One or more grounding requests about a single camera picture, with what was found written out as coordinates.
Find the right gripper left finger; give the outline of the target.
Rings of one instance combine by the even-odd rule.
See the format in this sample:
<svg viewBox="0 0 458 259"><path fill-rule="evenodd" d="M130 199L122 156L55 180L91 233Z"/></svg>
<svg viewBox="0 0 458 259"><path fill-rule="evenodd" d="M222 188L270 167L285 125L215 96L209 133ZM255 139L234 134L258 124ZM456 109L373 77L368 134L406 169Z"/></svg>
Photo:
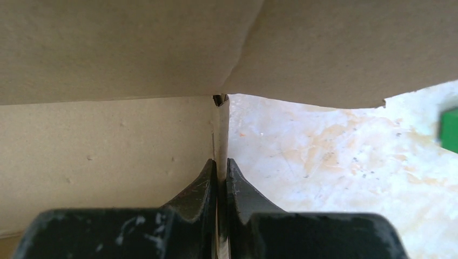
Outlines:
<svg viewBox="0 0 458 259"><path fill-rule="evenodd" d="M215 258L217 165L158 208L54 209L26 229L13 258Z"/></svg>

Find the brown cardboard box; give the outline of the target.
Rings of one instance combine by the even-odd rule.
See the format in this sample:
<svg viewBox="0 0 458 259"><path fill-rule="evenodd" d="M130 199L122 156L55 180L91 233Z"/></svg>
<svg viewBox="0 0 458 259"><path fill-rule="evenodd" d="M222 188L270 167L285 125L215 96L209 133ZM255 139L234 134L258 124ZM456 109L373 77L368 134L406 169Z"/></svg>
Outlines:
<svg viewBox="0 0 458 259"><path fill-rule="evenodd" d="M158 208L227 161L286 212L457 258L457 1L1 1L1 258L54 209Z"/></svg>

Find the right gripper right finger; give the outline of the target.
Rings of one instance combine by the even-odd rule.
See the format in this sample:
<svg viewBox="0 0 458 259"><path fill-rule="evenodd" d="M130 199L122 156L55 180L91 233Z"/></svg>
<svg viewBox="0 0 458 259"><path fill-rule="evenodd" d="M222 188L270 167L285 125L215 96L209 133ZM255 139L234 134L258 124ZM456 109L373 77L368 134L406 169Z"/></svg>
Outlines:
<svg viewBox="0 0 458 259"><path fill-rule="evenodd" d="M286 212L227 161L231 258L407 258L396 229L373 213Z"/></svg>

